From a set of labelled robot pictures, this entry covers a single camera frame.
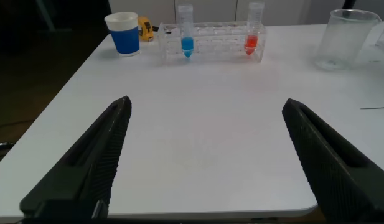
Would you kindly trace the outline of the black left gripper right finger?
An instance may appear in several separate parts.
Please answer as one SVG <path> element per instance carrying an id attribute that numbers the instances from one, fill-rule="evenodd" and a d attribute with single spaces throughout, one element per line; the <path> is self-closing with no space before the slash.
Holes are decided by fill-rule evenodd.
<path id="1" fill-rule="evenodd" d="M 384 223 L 384 170 L 305 104 L 290 98 L 282 115 L 326 220 Z"/>

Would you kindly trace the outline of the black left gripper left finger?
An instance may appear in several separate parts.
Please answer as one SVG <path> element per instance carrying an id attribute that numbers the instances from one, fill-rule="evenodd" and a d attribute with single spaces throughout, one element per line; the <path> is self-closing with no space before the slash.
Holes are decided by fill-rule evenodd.
<path id="1" fill-rule="evenodd" d="M 124 96 L 107 109 L 21 200 L 29 220 L 105 218 L 132 104 Z"/>

